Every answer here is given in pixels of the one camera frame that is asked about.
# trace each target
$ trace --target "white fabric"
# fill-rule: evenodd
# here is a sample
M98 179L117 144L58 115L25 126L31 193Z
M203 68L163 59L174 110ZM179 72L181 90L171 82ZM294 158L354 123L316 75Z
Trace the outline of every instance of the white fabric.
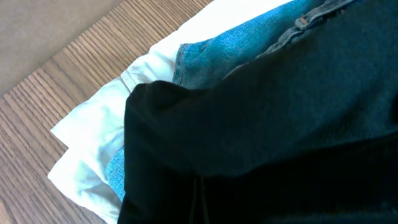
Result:
M69 149L49 179L66 197L116 223L121 202L108 186L105 167L123 145L125 100L139 83L171 82L180 44L216 37L291 0L215 0L177 31L153 45L121 77L78 105L51 131Z

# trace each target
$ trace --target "beige surface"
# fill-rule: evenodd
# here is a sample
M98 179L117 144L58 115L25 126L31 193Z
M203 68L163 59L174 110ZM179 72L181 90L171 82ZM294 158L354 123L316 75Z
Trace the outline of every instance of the beige surface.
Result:
M0 0L0 96L121 0Z
M0 224L103 223L48 180L50 129L210 1L126 0L0 97Z

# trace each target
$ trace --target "light blue denim fabric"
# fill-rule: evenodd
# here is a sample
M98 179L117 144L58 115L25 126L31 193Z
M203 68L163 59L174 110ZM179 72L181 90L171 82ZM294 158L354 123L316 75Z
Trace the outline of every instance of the light blue denim fabric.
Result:
M215 38L181 45L177 53L173 83L188 89L213 87L237 66L264 53L278 42L286 30L295 25L297 18L324 2L325 0L294 0Z
M119 149L106 166L105 174L108 177L109 186L122 202L126 194L124 191L124 146Z

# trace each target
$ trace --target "wooden surface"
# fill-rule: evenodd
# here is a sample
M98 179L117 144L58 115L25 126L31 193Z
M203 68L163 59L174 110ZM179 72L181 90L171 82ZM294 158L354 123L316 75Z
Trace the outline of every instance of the wooden surface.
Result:
M210 1L124 1L0 99L1 224L103 223L47 179L66 150L50 129Z

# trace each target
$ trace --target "wood grain surface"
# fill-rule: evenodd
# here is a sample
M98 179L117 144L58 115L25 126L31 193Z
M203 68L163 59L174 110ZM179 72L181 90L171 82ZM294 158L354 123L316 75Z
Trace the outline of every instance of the wood grain surface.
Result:
M66 150L50 129L210 1L124 1L0 99L1 224L103 223L47 179Z

